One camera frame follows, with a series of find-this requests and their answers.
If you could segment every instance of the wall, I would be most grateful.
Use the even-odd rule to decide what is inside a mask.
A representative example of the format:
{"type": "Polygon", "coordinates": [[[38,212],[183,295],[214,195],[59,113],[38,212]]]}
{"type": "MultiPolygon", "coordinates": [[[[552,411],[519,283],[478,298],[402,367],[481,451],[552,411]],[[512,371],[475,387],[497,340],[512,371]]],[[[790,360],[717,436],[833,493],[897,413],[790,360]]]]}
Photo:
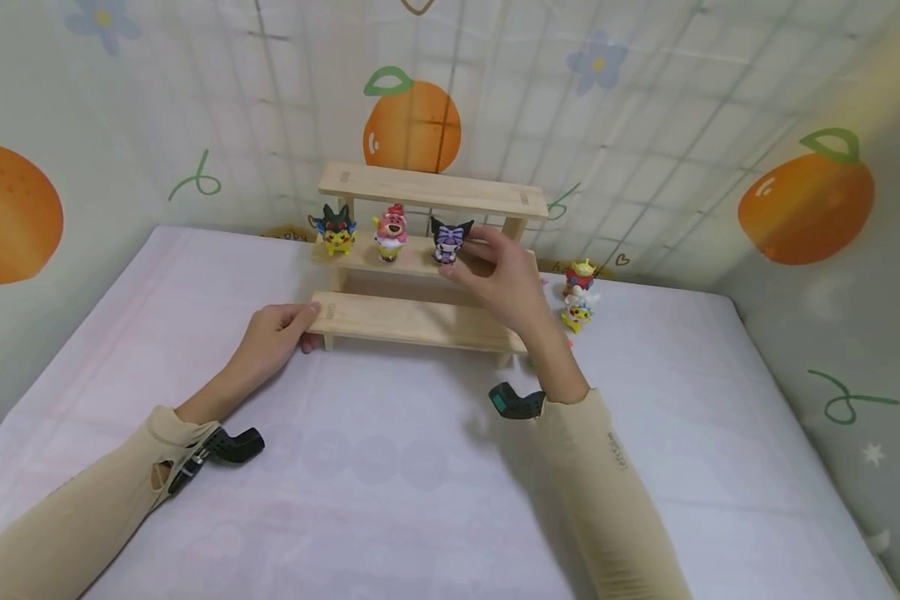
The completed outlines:
{"type": "MultiPolygon", "coordinates": [[[[900,30],[866,72],[860,86],[829,106],[827,120],[806,130],[839,125],[858,135],[862,164],[875,182],[859,235],[809,264],[780,264],[752,252],[716,289],[734,299],[900,587],[900,30]]],[[[790,158],[806,152],[798,148],[792,145],[790,158]]],[[[851,181],[859,184],[849,176],[835,189],[851,181]]]]}
{"type": "MultiPolygon", "coordinates": [[[[56,190],[56,210],[31,207],[38,215],[34,227],[39,232],[47,228],[60,208],[63,215],[62,239],[42,270],[0,285],[0,421],[153,225],[140,203],[153,191],[116,152],[115,139],[73,86],[43,8],[26,0],[0,0],[0,156],[6,157],[3,149],[8,149],[28,162],[17,160],[0,172],[0,200],[20,198],[26,191],[33,191],[28,198],[34,198],[39,191],[50,203],[56,190]],[[50,189],[35,182],[40,172],[50,189]],[[19,177],[27,181],[14,187],[13,179],[19,177]],[[3,196],[8,188],[15,193],[3,196]]],[[[0,215],[0,263],[6,259],[1,264],[8,271],[31,258],[20,255],[27,245],[26,227],[0,215]]]]}
{"type": "Polygon", "coordinates": [[[900,20],[900,0],[127,0],[108,48],[66,27],[73,0],[46,6],[77,82],[132,82],[85,102],[165,222],[305,225],[326,160],[416,168],[539,185],[540,257],[697,289],[753,247],[717,218],[728,192],[900,20]]]}

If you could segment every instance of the bed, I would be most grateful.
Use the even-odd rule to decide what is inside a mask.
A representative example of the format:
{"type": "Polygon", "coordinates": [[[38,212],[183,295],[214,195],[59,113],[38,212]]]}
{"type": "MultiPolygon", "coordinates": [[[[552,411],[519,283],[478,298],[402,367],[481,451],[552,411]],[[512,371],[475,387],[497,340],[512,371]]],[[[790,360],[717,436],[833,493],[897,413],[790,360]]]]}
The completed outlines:
{"type": "MultiPolygon", "coordinates": [[[[325,289],[309,257],[156,228],[0,426],[0,530],[195,392],[256,308],[325,289]]],[[[893,599],[729,299],[595,285],[574,352],[695,598],[893,599]]],[[[264,453],[204,468],[85,598],[591,598],[528,424],[487,399],[502,380],[537,389],[479,352],[338,339],[295,357],[227,424],[264,453]]]]}

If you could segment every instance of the wooden shelf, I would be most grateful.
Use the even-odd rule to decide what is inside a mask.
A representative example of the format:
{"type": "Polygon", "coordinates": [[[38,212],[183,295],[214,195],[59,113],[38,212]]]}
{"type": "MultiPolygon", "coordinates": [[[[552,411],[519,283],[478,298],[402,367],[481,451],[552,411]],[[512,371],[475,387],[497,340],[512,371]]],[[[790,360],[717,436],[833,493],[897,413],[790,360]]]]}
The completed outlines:
{"type": "Polygon", "coordinates": [[[322,305],[312,333],[423,346],[526,354],[518,335],[486,310],[392,297],[315,292],[322,305]]]}
{"type": "Polygon", "coordinates": [[[342,162],[326,164],[319,191],[340,198],[363,198],[531,221],[544,220],[548,214],[543,190],[539,187],[342,162]]]}
{"type": "MultiPolygon", "coordinates": [[[[328,254],[323,246],[323,240],[317,240],[313,244],[310,258],[320,265],[340,267],[342,269],[354,269],[357,271],[374,271],[377,273],[410,274],[410,276],[438,278],[438,265],[431,258],[433,253],[433,240],[429,237],[407,236],[407,245],[393,262],[384,262],[377,252],[377,245],[373,241],[373,232],[360,232],[349,255],[337,252],[328,254]]],[[[457,255],[458,260],[467,264],[471,271],[481,276],[493,273],[493,265],[481,258],[471,257],[466,252],[457,255]]]]}

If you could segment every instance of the mattress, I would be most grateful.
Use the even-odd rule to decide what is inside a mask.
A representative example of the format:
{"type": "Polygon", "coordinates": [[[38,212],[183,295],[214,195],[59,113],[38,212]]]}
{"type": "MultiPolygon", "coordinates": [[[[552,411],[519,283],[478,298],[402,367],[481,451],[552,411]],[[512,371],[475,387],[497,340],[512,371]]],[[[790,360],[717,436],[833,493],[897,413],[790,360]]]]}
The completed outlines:
{"type": "MultiPolygon", "coordinates": [[[[0,530],[229,358],[250,314],[326,289],[310,247],[159,227],[0,426],[0,530]]],[[[560,276],[547,293],[559,304],[560,276]]],[[[695,598],[891,600],[733,304],[596,282],[574,352],[602,389],[695,598]]],[[[227,424],[267,449],[206,467],[85,596],[559,599],[594,594],[487,354],[338,339],[227,424]]]]}

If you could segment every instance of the purple figurine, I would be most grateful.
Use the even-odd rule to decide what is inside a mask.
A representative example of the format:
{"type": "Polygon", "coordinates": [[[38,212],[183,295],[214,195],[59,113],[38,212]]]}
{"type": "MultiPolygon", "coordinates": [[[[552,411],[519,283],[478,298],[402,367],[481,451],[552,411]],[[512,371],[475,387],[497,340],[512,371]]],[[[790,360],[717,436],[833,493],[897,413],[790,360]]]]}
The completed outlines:
{"type": "Polygon", "coordinates": [[[462,225],[443,225],[435,217],[430,217],[430,228],[433,231],[433,244],[437,247],[433,250],[433,260],[440,265],[452,265],[457,261],[457,251],[463,245],[463,239],[467,238],[473,221],[467,221],[462,225]]]}

